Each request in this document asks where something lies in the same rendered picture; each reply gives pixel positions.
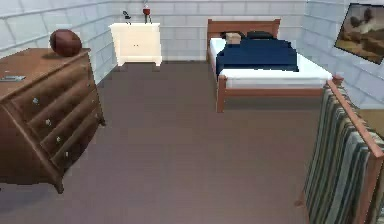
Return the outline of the framed brown wall picture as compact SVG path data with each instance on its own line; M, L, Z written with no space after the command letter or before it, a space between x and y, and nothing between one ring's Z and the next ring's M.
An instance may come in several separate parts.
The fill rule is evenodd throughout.
M380 64L384 59L384 5L350 3L334 46Z

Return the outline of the tan pillow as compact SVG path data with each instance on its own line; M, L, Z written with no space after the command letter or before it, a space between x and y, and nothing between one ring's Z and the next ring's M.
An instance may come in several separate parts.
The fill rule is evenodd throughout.
M225 39L227 44L239 44L241 42L241 36L238 33L227 33Z

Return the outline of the cream white bedside cabinet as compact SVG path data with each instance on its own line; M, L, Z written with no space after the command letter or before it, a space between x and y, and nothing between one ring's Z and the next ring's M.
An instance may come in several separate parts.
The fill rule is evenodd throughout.
M117 64L149 62L162 63L159 23L113 23L109 26Z

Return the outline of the wooden bed with white mattress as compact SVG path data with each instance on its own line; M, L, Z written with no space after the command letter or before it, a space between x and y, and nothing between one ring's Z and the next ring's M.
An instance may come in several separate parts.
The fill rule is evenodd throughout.
M280 21L207 21L207 60L216 81L216 111L224 110L232 96L315 97L333 75L297 52L298 72L263 69L224 69L216 74L216 55L226 44L227 33L238 33L241 40L249 31L265 31L278 37Z

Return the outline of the brown wooden chest of drawers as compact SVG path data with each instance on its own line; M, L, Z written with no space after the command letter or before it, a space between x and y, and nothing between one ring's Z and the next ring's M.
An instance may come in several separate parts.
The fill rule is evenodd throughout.
M90 50L61 57L28 48L0 59L0 183L49 183L61 193L66 171L105 124Z

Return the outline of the dark blue blanket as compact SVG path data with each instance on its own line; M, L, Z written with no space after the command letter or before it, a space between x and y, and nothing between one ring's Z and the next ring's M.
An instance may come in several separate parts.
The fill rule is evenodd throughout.
M216 55L216 74L224 69L263 69L298 72L297 51L289 41L245 38L226 43Z

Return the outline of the striped wooden frame chair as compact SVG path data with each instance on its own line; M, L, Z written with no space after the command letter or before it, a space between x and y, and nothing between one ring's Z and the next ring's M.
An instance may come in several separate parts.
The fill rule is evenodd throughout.
M323 87L317 138L296 206L305 224L384 224L384 110L356 107L343 79Z

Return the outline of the black pillow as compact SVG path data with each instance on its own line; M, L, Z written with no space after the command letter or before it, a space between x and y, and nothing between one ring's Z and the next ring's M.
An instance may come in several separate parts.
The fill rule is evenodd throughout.
M275 39L275 36L265 31L249 31L246 35L248 39Z

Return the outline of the brown oval football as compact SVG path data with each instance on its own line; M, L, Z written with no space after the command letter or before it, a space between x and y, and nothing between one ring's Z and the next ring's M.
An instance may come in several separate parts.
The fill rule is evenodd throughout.
M50 35L52 50L62 57L77 55L82 49L79 36L69 29L58 29Z

